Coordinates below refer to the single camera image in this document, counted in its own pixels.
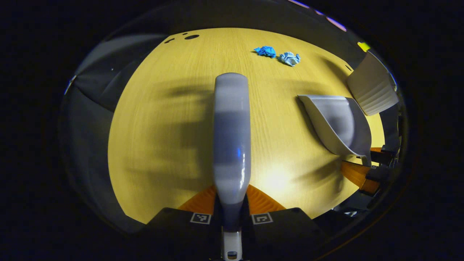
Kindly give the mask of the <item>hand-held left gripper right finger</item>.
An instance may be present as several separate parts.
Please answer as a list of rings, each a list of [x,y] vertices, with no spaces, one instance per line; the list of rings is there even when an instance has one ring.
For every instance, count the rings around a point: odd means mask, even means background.
[[[243,259],[313,261],[321,229],[300,208],[285,208],[250,185],[242,208]]]

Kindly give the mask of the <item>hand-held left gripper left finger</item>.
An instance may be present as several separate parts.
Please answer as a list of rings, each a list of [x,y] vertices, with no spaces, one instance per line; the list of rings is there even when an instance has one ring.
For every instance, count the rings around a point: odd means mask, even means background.
[[[144,243],[156,261],[221,259],[221,207],[214,186],[179,208],[163,208],[145,227]]]

